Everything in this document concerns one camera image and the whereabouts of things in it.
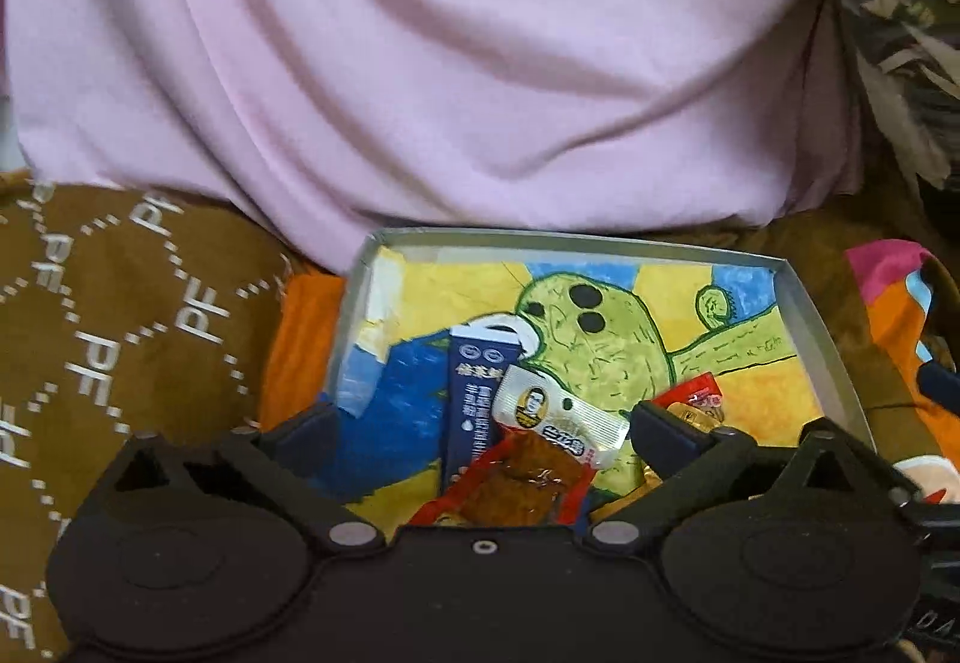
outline blue paint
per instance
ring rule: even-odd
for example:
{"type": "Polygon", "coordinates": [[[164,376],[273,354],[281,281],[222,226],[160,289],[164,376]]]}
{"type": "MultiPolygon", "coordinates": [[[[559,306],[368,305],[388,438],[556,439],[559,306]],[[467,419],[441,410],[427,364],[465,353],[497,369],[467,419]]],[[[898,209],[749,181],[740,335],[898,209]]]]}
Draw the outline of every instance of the blue paint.
{"type": "MultiPolygon", "coordinates": [[[[913,273],[908,274],[904,284],[906,284],[906,290],[910,293],[910,297],[923,309],[923,313],[930,313],[930,303],[933,302],[933,292],[931,292],[930,287],[923,282],[923,279],[920,277],[920,271],[914,270],[913,273]]],[[[920,358],[920,362],[930,362],[933,360],[930,349],[926,348],[921,341],[917,341],[917,356],[920,358]]]]}
{"type": "Polygon", "coordinates": [[[714,265],[713,284],[726,290],[733,300],[731,324],[763,313],[776,303],[774,272],[766,267],[714,265]]]}
{"type": "Polygon", "coordinates": [[[391,348],[363,414],[338,412],[336,452],[314,482],[320,491],[339,503],[356,502],[418,474],[440,456],[447,343],[444,330],[391,348]]]}
{"type": "Polygon", "coordinates": [[[375,355],[359,346],[350,347],[337,382],[338,409],[361,416],[376,393],[383,368],[375,355]]]}
{"type": "Polygon", "coordinates": [[[628,292],[634,290],[639,265],[621,265],[618,262],[527,262],[527,270],[534,279],[542,279],[551,273],[574,273],[604,284],[613,284],[628,292]]]}

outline black plastic mount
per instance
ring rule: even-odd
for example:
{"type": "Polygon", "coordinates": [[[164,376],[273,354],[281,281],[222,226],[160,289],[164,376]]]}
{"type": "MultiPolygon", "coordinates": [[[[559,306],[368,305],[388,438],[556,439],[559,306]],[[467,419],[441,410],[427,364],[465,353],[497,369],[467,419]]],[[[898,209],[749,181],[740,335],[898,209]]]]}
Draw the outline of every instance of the black plastic mount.
{"type": "Polygon", "coordinates": [[[640,404],[632,444],[666,481],[584,536],[407,527],[390,545],[264,454],[299,464],[296,431],[315,427],[128,442],[50,559],[67,659],[894,661],[904,633],[953,645],[956,512],[826,419],[765,448],[640,404]]]}

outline screw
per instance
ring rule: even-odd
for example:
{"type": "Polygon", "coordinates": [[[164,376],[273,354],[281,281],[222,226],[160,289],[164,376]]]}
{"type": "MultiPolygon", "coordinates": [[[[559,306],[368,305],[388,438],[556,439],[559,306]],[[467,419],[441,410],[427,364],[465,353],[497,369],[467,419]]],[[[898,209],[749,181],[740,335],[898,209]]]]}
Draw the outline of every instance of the screw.
{"type": "Polygon", "coordinates": [[[889,498],[890,502],[897,508],[903,508],[913,500],[910,491],[903,487],[894,487],[887,493],[887,498],[889,498]]]}
{"type": "Polygon", "coordinates": [[[592,529],[593,537],[611,547],[625,547],[640,538],[640,529],[632,523],[606,520],[592,529]]]}
{"type": "Polygon", "coordinates": [[[477,554],[493,554],[498,550],[496,546],[496,541],[474,541],[473,542],[473,551],[477,554]]]}
{"type": "Polygon", "coordinates": [[[361,547],[376,538],[376,528],[365,522],[342,522],[335,524],[328,535],[341,547],[361,547]]]}

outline dark gray circle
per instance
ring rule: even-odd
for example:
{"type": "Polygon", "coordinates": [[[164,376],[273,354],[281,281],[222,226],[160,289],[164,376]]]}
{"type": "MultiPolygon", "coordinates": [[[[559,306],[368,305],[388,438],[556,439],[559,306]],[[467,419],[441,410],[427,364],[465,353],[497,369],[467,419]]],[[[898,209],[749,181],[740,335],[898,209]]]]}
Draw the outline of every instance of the dark gray circle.
{"type": "Polygon", "coordinates": [[[603,332],[607,320],[595,310],[585,310],[577,317],[577,324],[584,332],[603,332]]]}
{"type": "Polygon", "coordinates": [[[596,308],[603,303],[603,294],[590,284],[575,284],[570,287],[568,294],[577,308],[596,308]]]}

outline orange cloth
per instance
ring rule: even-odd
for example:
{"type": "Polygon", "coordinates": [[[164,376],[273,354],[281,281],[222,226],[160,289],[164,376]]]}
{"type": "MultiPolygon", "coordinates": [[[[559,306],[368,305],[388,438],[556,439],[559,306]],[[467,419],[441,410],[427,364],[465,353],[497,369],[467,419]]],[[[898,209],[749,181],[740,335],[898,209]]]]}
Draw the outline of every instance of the orange cloth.
{"type": "Polygon", "coordinates": [[[960,465],[960,418],[942,409],[917,389],[917,341],[923,332],[926,314],[910,296],[904,280],[887,286],[880,296],[867,306],[870,333],[901,373],[910,397],[917,406],[917,415],[933,434],[944,457],[960,465]]]}
{"type": "Polygon", "coordinates": [[[344,279],[316,270],[287,281],[280,329],[260,392],[262,431],[309,409],[323,389],[344,284],[344,279]]]}

